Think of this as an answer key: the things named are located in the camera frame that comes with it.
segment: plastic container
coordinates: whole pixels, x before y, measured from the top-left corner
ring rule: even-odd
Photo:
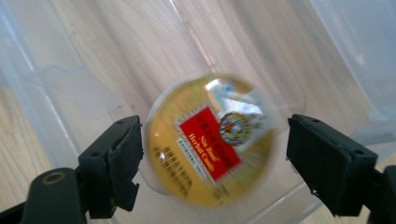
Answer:
[[[220,0],[1,1],[0,87],[15,91],[53,166],[76,167],[78,154],[113,121],[146,120],[175,82],[236,74],[268,97],[284,131],[256,187],[204,209],[156,193],[155,183],[137,175],[134,211],[119,211],[113,221],[296,223],[320,205],[285,160],[287,118],[304,113],[305,96],[281,63],[282,46],[256,21],[260,10]],[[140,170],[147,169],[142,161]]]
[[[395,141],[396,2],[311,2],[373,108],[373,122],[353,138],[364,145]]]

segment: sticker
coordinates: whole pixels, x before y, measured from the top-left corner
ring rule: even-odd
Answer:
[[[198,160],[195,159],[195,155],[192,153],[192,147],[190,146],[189,143],[187,143],[185,140],[182,138],[179,138],[177,140],[178,146],[183,150],[184,155],[186,155],[187,159],[191,162],[192,167],[194,167],[195,171],[197,172],[198,176],[202,179],[206,179],[206,174],[204,169],[202,168],[202,165]]]
[[[180,190],[180,193],[184,197],[187,197],[190,192],[192,180],[184,170],[180,161],[177,159],[172,148],[165,147],[164,149],[160,150],[159,148],[155,147],[153,151],[158,154],[158,157],[161,160],[161,166],[166,171],[170,180],[177,186],[177,188]]]
[[[180,129],[215,181],[241,162],[233,147],[221,139],[218,121],[208,106],[181,123]]]
[[[260,96],[260,92],[253,89],[246,92],[238,100],[230,99],[230,97],[223,99],[227,106],[222,107],[217,114],[217,118],[220,120],[226,120],[229,114],[239,114],[239,116],[233,115],[236,119],[242,119],[241,116],[247,119],[247,126],[245,126],[245,130],[241,133],[245,135],[245,138],[240,139],[241,141],[239,144],[233,145],[230,141],[232,137],[230,135],[227,137],[227,135],[221,133],[222,130],[220,130],[224,141],[229,141],[228,143],[233,145],[233,148],[239,153],[253,146],[258,139],[275,127],[275,123],[270,119],[271,116],[269,116],[269,113],[266,111],[268,110],[266,108],[267,103],[265,103]]]
[[[231,146],[244,144],[250,135],[249,120],[242,114],[228,113],[221,119],[219,132],[222,140]]]

